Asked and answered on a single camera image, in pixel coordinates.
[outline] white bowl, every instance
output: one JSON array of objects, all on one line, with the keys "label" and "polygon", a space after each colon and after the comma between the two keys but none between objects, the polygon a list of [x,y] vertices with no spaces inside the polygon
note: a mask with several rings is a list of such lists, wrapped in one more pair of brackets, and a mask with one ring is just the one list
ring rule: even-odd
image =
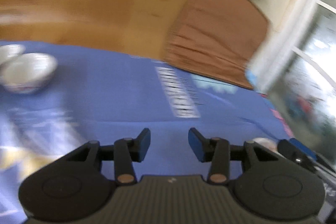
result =
[{"label": "white bowl", "polygon": [[57,68],[57,60],[49,54],[23,54],[1,71],[2,85],[11,92],[29,94],[45,86]]},{"label": "white bowl", "polygon": [[0,47],[0,66],[11,59],[23,54],[25,47],[19,44],[11,44]]}]

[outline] circular pad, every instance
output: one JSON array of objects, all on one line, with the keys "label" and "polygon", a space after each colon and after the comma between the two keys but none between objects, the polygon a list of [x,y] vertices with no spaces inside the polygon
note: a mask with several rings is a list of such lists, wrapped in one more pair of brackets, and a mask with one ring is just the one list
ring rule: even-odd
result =
[{"label": "circular pad", "polygon": [[29,217],[48,222],[68,222],[84,218],[104,206],[112,183],[93,166],[67,162],[53,164],[26,178],[19,200]]},{"label": "circular pad", "polygon": [[235,181],[234,194],[249,211],[281,221],[316,215],[325,199],[320,178],[283,160],[253,165]]}]

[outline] brown chair cover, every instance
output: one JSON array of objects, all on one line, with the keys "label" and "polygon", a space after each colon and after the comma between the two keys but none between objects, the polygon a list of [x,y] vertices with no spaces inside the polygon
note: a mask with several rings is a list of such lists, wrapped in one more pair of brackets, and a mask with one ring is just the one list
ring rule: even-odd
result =
[{"label": "brown chair cover", "polygon": [[172,29],[165,60],[251,89],[245,68],[265,40],[268,25],[250,0],[188,0]]}]

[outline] blue tablecloth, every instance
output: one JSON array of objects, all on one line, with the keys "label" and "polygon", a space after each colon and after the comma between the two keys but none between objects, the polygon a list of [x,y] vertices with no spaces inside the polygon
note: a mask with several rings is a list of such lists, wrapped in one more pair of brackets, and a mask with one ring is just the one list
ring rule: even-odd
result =
[{"label": "blue tablecloth", "polygon": [[[269,104],[253,90],[117,52],[21,44],[26,52],[54,55],[59,67],[51,83],[37,94],[10,94],[0,87],[3,157],[20,147],[41,157],[60,156],[88,140],[113,144],[148,127],[151,146],[144,162],[134,164],[139,178],[143,174],[206,175],[209,164],[199,163],[188,145],[190,127],[237,145],[255,137],[288,138]],[[186,98],[185,109],[176,103],[176,94]],[[25,159],[18,159],[0,170],[1,224],[25,219],[17,200],[24,164]],[[240,173],[240,163],[233,162],[231,178]],[[113,178],[111,163],[103,164],[103,174]]]}]

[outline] metal screw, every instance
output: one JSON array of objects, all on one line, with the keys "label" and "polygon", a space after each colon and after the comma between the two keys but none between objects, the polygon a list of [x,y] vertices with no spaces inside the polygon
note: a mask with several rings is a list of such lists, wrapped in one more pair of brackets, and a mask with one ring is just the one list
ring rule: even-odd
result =
[{"label": "metal screw", "polygon": [[210,180],[214,183],[223,183],[227,180],[226,176],[223,174],[212,174]]},{"label": "metal screw", "polygon": [[117,177],[117,180],[120,183],[131,183],[131,182],[134,181],[134,176],[132,176],[130,174],[122,174],[122,175]]}]

